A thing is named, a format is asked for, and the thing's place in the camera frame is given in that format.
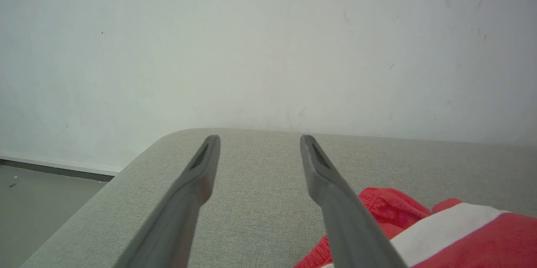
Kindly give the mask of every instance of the white wall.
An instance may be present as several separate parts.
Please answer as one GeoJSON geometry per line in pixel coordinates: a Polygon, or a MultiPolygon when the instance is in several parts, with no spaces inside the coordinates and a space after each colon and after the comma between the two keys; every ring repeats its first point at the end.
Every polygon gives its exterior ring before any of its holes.
{"type": "Polygon", "coordinates": [[[537,144],[535,0],[0,0],[0,154],[193,127],[537,144]]]}

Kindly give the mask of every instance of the gray plastic arm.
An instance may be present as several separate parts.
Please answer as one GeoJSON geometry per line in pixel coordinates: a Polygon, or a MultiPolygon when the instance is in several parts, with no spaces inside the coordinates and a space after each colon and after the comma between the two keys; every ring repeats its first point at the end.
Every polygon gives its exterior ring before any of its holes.
{"type": "Polygon", "coordinates": [[[219,156],[220,138],[207,137],[115,268],[186,267],[199,209],[213,192],[219,156]]]}
{"type": "Polygon", "coordinates": [[[309,195],[323,211],[334,266],[406,267],[368,209],[326,157],[315,138],[302,136],[300,152],[309,195]]]}

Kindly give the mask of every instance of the gray sofa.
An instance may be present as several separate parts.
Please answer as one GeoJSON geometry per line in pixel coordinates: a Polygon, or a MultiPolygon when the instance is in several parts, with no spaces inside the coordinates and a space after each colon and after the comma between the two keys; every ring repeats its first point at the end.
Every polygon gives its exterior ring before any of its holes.
{"type": "MultiPolygon", "coordinates": [[[[111,268],[211,134],[221,138],[201,208],[195,267],[290,267],[324,234],[305,186],[299,133],[189,129],[164,136],[99,191],[25,268],[111,268]]],[[[427,207],[447,198],[537,216],[537,151],[514,146],[314,134],[355,192],[397,188],[427,207]]]]}

